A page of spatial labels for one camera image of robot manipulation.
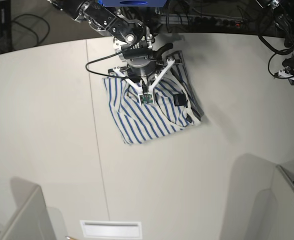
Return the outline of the blue box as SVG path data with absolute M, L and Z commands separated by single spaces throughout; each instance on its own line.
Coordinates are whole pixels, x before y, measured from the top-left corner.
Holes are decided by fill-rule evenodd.
M 167 0 L 98 0 L 104 7 L 163 7 Z

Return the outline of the blue white striped T-shirt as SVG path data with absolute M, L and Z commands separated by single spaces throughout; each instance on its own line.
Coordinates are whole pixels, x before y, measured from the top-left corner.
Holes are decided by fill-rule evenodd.
M 182 51 L 169 56 L 174 65 L 155 86 L 155 102 L 140 104 L 137 90 L 120 78 L 104 78 L 108 108 L 124 143 L 146 141 L 201 124 L 203 111 L 193 93 Z

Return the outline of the grey partition image-right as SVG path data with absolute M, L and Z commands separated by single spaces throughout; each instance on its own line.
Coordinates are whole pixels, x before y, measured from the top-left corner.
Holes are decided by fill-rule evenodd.
M 294 159 L 244 154 L 234 163 L 220 238 L 294 240 Z

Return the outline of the grey partition image-left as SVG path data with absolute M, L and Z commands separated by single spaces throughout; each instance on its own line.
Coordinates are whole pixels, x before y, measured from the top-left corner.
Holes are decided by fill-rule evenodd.
M 55 240 L 41 186 L 0 178 L 0 240 Z

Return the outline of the black computer tower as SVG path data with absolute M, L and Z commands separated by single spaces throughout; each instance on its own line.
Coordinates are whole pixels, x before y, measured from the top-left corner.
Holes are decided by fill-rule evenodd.
M 13 51 L 11 27 L 11 0 L 0 0 L 0 36 L 7 52 Z

